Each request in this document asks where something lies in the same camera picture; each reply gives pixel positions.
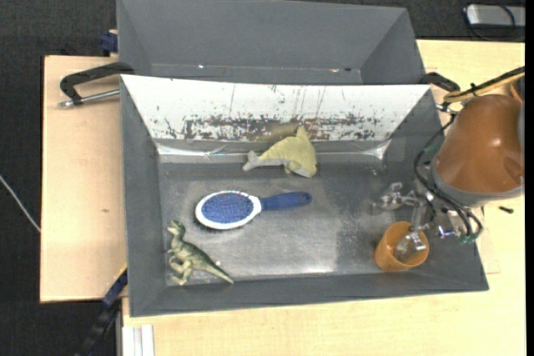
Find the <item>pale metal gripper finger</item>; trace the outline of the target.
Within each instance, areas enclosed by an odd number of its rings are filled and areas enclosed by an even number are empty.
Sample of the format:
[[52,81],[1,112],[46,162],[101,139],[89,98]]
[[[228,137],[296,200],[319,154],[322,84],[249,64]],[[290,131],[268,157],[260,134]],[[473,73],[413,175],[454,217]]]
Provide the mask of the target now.
[[410,226],[409,232],[395,245],[394,258],[426,258],[429,244],[424,242],[425,226]]
[[383,211],[394,211],[401,207],[418,206],[418,198],[413,191],[403,194],[403,183],[395,182],[389,185],[389,187],[383,191],[379,197],[371,203],[370,213],[378,214]]

